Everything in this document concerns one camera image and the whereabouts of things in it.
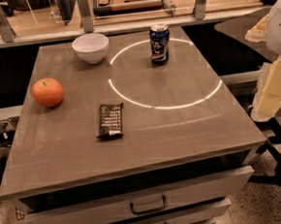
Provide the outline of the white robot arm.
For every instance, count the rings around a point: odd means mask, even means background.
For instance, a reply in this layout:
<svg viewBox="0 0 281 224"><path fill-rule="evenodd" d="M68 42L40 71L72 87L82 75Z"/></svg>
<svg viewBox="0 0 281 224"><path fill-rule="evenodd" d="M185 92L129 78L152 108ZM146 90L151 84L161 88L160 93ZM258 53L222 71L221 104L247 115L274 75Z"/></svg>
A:
<svg viewBox="0 0 281 224"><path fill-rule="evenodd" d="M278 54L272 64L265 63L258 74L251 118L265 122L281 108L281 0L271 7L265 21L266 48Z"/></svg>

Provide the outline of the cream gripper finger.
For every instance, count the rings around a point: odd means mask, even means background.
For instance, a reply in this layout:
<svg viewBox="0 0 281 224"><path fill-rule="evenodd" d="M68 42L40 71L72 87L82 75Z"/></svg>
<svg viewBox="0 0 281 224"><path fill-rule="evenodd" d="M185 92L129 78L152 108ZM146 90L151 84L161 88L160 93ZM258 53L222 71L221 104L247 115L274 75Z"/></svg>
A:
<svg viewBox="0 0 281 224"><path fill-rule="evenodd" d="M266 30L266 22L269 15L266 15L260 19L251 29L249 29L244 36L246 41L259 43L261 41L265 41L265 30Z"/></svg>
<svg viewBox="0 0 281 224"><path fill-rule="evenodd" d="M271 64L265 62L258 77L250 114L255 121L265 122L281 108L281 56Z"/></svg>

